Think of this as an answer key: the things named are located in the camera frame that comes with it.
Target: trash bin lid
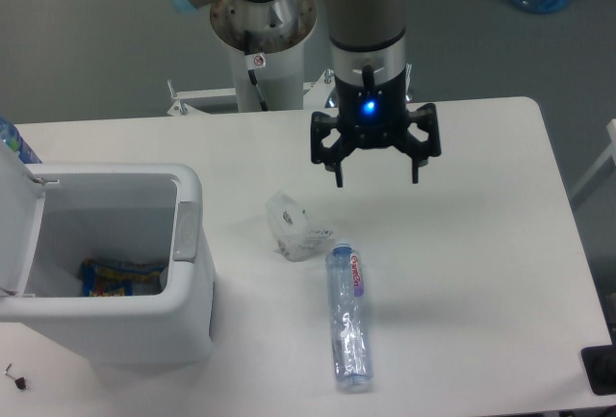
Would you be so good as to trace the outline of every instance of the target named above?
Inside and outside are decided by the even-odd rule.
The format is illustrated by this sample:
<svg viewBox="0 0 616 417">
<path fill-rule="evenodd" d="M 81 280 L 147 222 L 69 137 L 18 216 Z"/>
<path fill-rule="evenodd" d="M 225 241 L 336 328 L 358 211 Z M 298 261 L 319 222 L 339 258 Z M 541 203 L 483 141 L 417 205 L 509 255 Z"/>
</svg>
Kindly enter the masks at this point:
<svg viewBox="0 0 616 417">
<path fill-rule="evenodd" d="M 43 186 L 0 141 L 0 297 L 22 295 L 39 239 Z"/>
</svg>

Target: bottle cap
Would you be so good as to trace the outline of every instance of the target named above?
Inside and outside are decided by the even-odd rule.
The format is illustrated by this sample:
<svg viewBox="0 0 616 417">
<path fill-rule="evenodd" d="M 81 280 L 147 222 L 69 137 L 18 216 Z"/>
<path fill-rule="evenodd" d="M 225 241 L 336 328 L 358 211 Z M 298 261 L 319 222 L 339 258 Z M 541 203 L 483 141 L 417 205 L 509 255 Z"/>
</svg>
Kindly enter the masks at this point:
<svg viewBox="0 0 616 417">
<path fill-rule="evenodd" d="M 334 248 L 342 248 L 342 247 L 351 248 L 351 245 L 348 239 L 338 239 L 336 241 L 336 245 L 334 246 Z"/>
</svg>

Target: gray floor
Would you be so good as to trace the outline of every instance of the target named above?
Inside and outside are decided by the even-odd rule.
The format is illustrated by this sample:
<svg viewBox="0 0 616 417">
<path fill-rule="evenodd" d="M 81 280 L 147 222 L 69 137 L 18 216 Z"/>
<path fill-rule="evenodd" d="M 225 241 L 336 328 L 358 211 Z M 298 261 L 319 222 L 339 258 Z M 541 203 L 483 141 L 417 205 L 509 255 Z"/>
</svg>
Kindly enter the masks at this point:
<svg viewBox="0 0 616 417">
<path fill-rule="evenodd" d="M 506 0 L 407 0 L 416 100 L 532 97 L 569 190 L 616 117 L 615 6 L 574 0 L 533 15 Z M 167 78 L 179 91 L 232 85 L 207 11 L 179 15 L 168 0 L 0 0 L 0 12 L 0 114 L 15 122 L 162 116 Z M 321 16 L 307 44 L 307 79 L 329 66 L 325 26 Z M 612 177 L 576 215 L 604 294 L 616 291 L 615 186 Z"/>
</svg>

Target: blue led light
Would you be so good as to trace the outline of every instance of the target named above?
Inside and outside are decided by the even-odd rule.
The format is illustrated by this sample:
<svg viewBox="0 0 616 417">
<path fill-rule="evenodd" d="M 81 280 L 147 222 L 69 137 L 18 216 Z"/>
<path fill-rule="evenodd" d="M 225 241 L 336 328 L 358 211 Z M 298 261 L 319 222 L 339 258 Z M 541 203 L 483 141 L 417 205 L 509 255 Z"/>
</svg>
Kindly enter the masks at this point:
<svg viewBox="0 0 616 417">
<path fill-rule="evenodd" d="M 365 116 L 371 116 L 376 111 L 376 103 L 374 101 L 368 101 L 362 106 L 362 112 Z"/>
</svg>

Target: bottle label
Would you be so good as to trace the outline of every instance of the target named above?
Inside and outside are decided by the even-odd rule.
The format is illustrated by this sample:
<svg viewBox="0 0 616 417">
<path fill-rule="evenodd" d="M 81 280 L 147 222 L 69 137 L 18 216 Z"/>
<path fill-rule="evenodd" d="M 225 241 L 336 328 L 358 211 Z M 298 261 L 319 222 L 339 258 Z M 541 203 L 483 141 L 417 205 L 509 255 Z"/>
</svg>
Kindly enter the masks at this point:
<svg viewBox="0 0 616 417">
<path fill-rule="evenodd" d="M 364 295 L 364 275 L 359 264 L 359 255 L 355 252 L 350 255 L 350 268 L 353 273 L 353 293 L 355 297 L 361 297 Z"/>
</svg>

